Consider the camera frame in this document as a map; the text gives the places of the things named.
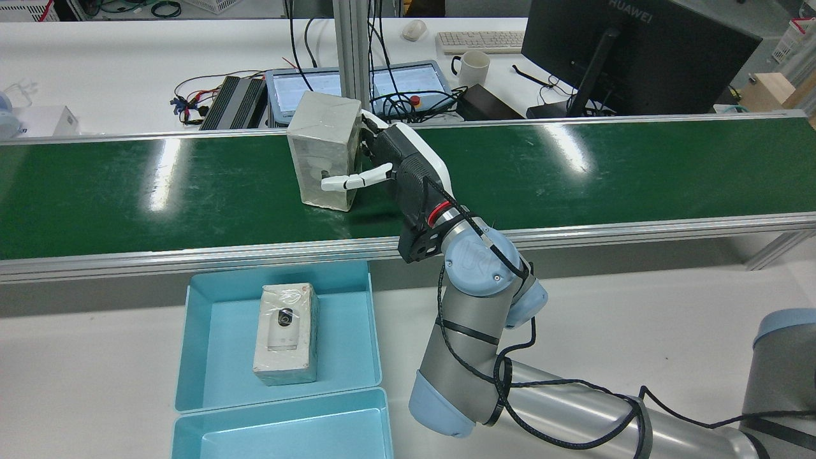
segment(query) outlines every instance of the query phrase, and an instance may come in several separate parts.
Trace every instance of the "black camera lens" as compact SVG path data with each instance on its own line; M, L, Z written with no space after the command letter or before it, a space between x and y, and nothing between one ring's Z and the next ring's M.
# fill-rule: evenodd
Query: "black camera lens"
M284 308L277 312L277 324L281 327L289 327L292 324L292 310Z

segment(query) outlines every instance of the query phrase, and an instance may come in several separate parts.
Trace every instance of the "white plastic basket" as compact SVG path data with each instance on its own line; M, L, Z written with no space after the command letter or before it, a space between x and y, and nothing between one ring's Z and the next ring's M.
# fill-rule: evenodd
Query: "white plastic basket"
M212 14L219 15L227 8L240 2L241 0L184 0L190 5L205 9Z
M805 35L807 35L811 29L816 30L814 29L814 25L816 25L816 19L814 18L809 20L791 20L791 22L788 23L787 31L782 36L782 39L779 40L776 49L774 49L774 53L772 54L774 59L782 64L782 61L796 49L799 43L805 38Z
M49 0L0 0L0 22L39 22ZM60 17L54 5L48 7L43 22L56 22Z

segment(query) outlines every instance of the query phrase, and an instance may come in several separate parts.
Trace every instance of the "plastic wrap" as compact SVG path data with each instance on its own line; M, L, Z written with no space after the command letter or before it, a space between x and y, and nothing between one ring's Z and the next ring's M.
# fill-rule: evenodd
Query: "plastic wrap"
M360 101L307 91L286 129L300 200L316 207L348 212L356 190L323 191L328 176L357 172Z
M252 372L265 385L317 379L318 307L309 283L264 285Z

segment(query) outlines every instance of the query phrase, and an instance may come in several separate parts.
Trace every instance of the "green conveyor belt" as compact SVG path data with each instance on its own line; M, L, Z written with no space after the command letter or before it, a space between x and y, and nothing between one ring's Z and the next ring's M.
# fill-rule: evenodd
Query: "green conveyor belt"
M500 230L816 212L803 118L423 129ZM0 146L0 259L398 235L381 186L303 205L284 136Z

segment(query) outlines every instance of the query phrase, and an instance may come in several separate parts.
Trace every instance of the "gray box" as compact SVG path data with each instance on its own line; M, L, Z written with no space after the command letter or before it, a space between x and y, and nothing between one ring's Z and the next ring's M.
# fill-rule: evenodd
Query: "gray box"
M286 129L304 204L348 212L356 190L323 191L320 181L357 171L359 100L308 91Z

